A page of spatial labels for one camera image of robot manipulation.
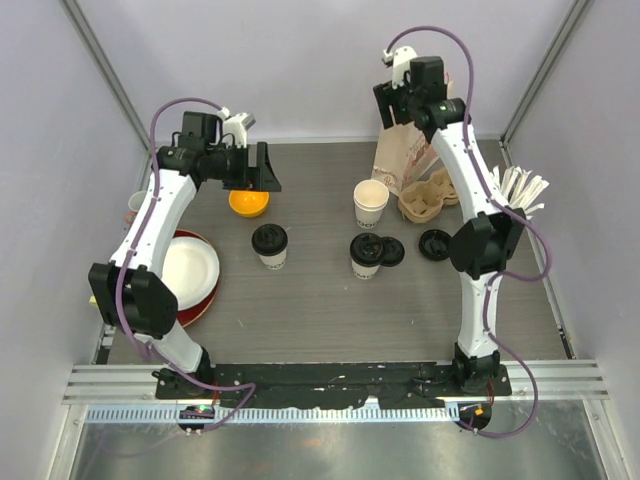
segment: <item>cup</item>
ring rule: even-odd
[[[349,252],[353,274],[361,280],[369,280],[382,265],[384,243],[375,233],[361,233],[351,241]]]
[[[389,189],[378,180],[363,180],[353,190],[356,221],[362,228],[373,228],[389,201]]]
[[[139,192],[134,193],[129,197],[129,201],[127,205],[129,206],[130,212],[127,213],[124,217],[125,222],[129,225],[132,225],[134,220],[136,219],[136,215],[142,208],[142,204],[144,203],[144,199],[147,196],[146,190],[140,190]]]
[[[268,223],[251,236],[251,246],[269,270],[278,270],[287,259],[287,232],[280,225]]]

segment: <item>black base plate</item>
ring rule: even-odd
[[[438,397],[484,396],[481,391],[462,391],[451,380],[451,365],[423,363],[321,363],[321,364],[218,364],[215,383],[232,386],[253,382],[257,388],[247,403],[253,408],[288,408],[341,410],[364,405],[372,395],[382,409],[427,408],[442,406]],[[493,380],[496,397],[511,395],[507,369]],[[212,398],[213,392],[200,392],[186,398]],[[234,407],[246,390],[222,393],[223,407]],[[158,383],[156,398],[184,399],[175,389]]]

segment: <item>black coffee lid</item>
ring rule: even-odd
[[[418,248],[429,260],[439,262],[449,258],[449,243],[451,242],[451,235],[444,230],[427,230],[420,237]]]
[[[351,258],[363,267],[375,267],[384,259],[384,244],[375,233],[361,233],[351,241]]]
[[[384,244],[384,259],[382,260],[383,267],[395,267],[399,265],[404,259],[404,246],[402,242],[393,237],[382,237],[382,243]]]
[[[251,245],[258,255],[273,257],[287,248],[287,232],[280,225],[267,223],[256,228],[251,237]]]

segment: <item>red plate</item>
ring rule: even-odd
[[[178,229],[176,230],[176,233],[173,234],[173,236],[199,238],[203,242],[207,242],[209,245],[211,245],[211,242],[209,242],[209,240],[207,240],[201,235],[198,235],[197,233],[190,232],[189,230]],[[178,322],[180,322],[180,325],[182,325],[183,327],[187,327],[191,325],[198,318],[200,318],[204,314],[204,312],[207,311],[207,308],[209,308],[211,303],[213,303],[213,298],[216,296],[216,291],[218,290],[219,282],[220,282],[220,277],[218,276],[218,282],[216,282],[216,284],[214,285],[213,290],[211,290],[211,293],[209,293],[206,297],[204,297],[204,299],[199,304],[194,305],[191,308],[187,308],[186,310],[178,311]]]

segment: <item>paper bag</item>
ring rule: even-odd
[[[371,178],[400,196],[404,188],[418,181],[437,160],[438,154],[413,123],[394,125],[380,130]]]

